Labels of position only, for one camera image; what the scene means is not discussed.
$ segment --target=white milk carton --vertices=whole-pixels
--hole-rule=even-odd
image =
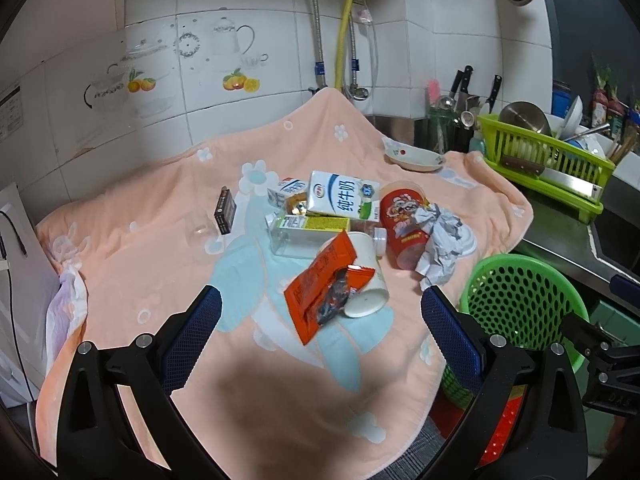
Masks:
[[[314,171],[306,197],[308,214],[380,221],[380,183]]]
[[[267,188],[267,196],[269,203],[274,207],[283,207],[287,198],[306,192],[308,182],[297,180],[295,178],[285,178],[279,181],[276,186]]]

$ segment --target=paper cup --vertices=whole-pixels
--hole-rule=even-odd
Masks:
[[[350,298],[344,306],[344,313],[349,317],[364,317],[379,311],[389,301],[382,269],[376,258],[373,239],[364,233],[348,233],[349,240],[356,249],[356,261],[353,265],[376,269],[376,273],[360,292]]]

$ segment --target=green basket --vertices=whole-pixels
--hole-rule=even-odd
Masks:
[[[519,254],[498,254],[474,268],[460,299],[460,312],[471,314],[488,334],[501,334],[521,348],[542,350],[553,342],[564,345],[574,372],[584,356],[560,333],[562,318],[573,311],[589,320],[574,286],[547,264]],[[465,409],[473,395],[458,384],[447,366],[442,389],[457,407]],[[522,394],[514,388],[512,398]]]
[[[613,162],[553,137],[498,121],[495,114],[478,117],[486,144],[487,164],[506,179],[528,187],[578,210],[581,222],[589,223],[602,213],[600,200],[588,200],[544,182],[538,176],[509,170],[500,164],[503,155],[515,156],[546,168],[576,176],[602,188],[616,169]]]

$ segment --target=plate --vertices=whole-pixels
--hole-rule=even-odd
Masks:
[[[445,162],[444,157],[439,153],[409,146],[396,140],[386,141],[385,139],[385,155],[404,170],[419,173],[438,171]]]

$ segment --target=screw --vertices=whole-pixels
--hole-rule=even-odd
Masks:
[[[136,339],[136,346],[138,348],[146,348],[153,342],[153,340],[153,337],[151,337],[149,334],[139,335]]]
[[[564,354],[564,347],[560,343],[551,343],[551,351],[556,355]]]
[[[489,341],[491,342],[492,345],[497,346],[498,348],[502,348],[507,344],[507,340],[504,338],[504,336],[501,336],[500,334],[492,335],[489,338]]]
[[[85,355],[89,353],[89,350],[91,350],[92,348],[92,344],[88,341],[82,341],[79,345],[78,345],[78,353],[81,355]]]

